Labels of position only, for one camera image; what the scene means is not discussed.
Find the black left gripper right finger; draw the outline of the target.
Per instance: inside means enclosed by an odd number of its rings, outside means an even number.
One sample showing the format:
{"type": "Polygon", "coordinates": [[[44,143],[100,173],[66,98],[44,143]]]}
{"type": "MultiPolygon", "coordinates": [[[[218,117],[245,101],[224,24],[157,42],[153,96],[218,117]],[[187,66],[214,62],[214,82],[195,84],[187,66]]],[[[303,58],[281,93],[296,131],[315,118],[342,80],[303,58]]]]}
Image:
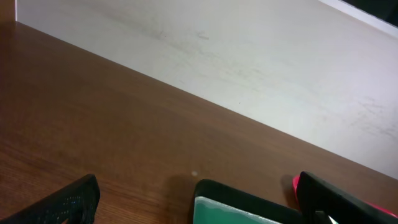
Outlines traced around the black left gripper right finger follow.
{"type": "Polygon", "coordinates": [[[397,224],[396,216],[309,172],[300,173],[296,196],[306,223],[397,224]]]}

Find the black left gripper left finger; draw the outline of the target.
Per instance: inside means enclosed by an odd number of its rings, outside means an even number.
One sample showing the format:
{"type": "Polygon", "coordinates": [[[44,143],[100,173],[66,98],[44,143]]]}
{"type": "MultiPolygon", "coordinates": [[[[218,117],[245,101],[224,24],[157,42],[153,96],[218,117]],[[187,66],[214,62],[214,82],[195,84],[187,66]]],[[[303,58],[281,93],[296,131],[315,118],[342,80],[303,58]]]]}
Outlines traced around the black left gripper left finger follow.
{"type": "Polygon", "coordinates": [[[100,188],[95,175],[87,174],[25,209],[1,220],[1,224],[53,224],[95,222],[100,188]]]}

